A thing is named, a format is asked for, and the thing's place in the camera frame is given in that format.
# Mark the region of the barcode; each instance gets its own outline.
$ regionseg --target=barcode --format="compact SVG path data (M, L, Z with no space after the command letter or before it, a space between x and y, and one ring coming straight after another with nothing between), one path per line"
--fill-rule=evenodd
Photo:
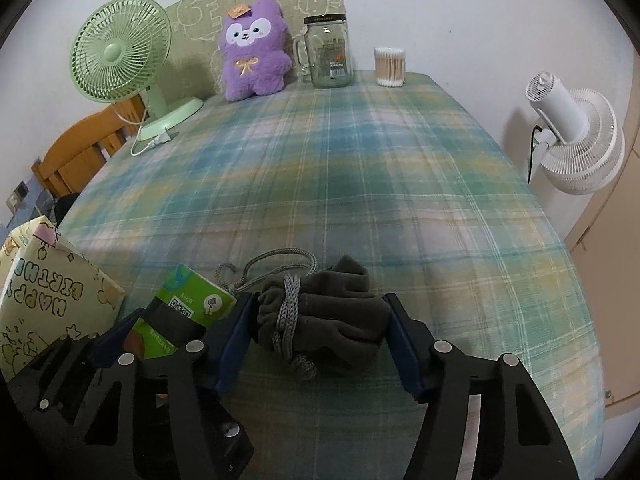
M174 296L172 300L169 302L169 306L172 309L180 312L180 314L183 314L184 316L188 317L189 319L191 319L191 316L193 316L193 310L191 310L188 306L186 306L183 302L181 302L176 296Z

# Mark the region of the stuffed animal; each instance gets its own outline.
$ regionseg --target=stuffed animal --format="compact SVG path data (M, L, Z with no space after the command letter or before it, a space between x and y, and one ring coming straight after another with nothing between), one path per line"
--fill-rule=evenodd
M276 0L260 0L238 18L226 17L220 35L226 100L273 94L284 88L284 75L292 65L283 51L286 33L287 23Z

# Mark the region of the birthday gift bag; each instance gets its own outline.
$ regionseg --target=birthday gift bag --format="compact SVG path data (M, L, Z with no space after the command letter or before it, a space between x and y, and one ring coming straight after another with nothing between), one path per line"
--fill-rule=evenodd
M125 296L46 217L9 234L0 283L0 371L7 381L60 336L106 332Z

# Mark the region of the black cable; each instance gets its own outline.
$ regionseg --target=black cable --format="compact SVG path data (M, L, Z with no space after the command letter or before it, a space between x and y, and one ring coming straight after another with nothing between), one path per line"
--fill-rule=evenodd
M531 184L531 172L533 171L534 135L536 134L536 132L541 132L541 131L542 131L542 128L536 124L536 126L533 128L533 131L531 132L531 144L530 144L531 151L529 152L529 177L527 179L527 184Z

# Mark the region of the wall socket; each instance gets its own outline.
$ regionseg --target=wall socket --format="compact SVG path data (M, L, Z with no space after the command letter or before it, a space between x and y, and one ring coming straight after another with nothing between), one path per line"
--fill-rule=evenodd
M6 206L9 208L12 214L15 214L15 210L20 207L22 201L27 197L29 193L29 188L23 182L18 184L18 187L15 188L14 192L9 195L9 198L6 199Z

